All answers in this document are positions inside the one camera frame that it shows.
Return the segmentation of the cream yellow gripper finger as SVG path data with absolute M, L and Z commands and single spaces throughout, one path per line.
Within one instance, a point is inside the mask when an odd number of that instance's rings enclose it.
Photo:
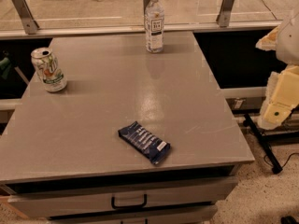
M 258 125 L 273 130 L 299 105 L 299 67 L 288 65 L 282 72 L 272 72 L 267 81 Z

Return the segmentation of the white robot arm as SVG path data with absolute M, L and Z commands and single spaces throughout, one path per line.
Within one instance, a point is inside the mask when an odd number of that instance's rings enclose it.
M 278 60 L 287 64 L 280 73 L 272 72 L 267 81 L 258 125 L 273 130 L 299 105 L 299 14 L 293 10 L 280 26 L 261 38 L 257 49 L 274 50 Z

